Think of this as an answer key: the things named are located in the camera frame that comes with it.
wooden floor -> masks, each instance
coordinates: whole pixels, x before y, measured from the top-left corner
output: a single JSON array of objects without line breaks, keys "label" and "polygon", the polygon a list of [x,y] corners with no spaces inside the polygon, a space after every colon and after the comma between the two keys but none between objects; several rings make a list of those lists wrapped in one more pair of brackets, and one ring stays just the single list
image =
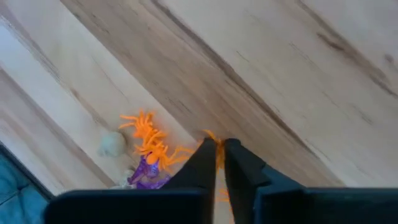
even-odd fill
[{"label": "wooden floor", "polygon": [[139,158],[101,138],[143,108],[171,145],[210,129],[307,186],[397,187],[398,2],[375,4],[0,0],[0,141],[53,194],[108,188]]}]

black plastic object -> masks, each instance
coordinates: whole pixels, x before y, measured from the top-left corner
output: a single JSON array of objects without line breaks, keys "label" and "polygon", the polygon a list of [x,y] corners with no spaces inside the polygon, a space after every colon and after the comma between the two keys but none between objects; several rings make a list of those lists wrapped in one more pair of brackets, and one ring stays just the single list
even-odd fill
[{"label": "black plastic object", "polygon": [[235,223],[398,223],[398,189],[305,188],[237,139],[225,148]]},{"label": "black plastic object", "polygon": [[216,144],[205,139],[159,190],[82,190],[57,197],[45,223],[211,223]]}]

purple plastic piece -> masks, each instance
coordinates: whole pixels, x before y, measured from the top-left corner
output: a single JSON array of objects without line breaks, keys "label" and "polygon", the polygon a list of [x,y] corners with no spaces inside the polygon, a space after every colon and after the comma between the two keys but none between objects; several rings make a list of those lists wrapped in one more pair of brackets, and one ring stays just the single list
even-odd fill
[{"label": "purple plastic piece", "polygon": [[131,177],[127,178],[129,184],[136,184],[137,189],[159,189],[170,180],[171,176],[160,176],[159,163],[149,165],[144,156],[141,156],[141,161],[137,170]]}]

teal fabric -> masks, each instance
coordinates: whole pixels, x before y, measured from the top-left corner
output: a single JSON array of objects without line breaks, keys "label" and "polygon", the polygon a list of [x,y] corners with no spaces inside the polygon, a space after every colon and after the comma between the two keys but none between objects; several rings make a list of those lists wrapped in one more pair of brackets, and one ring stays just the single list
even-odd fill
[{"label": "teal fabric", "polygon": [[43,223],[46,204],[25,176],[0,154],[0,224]]}]

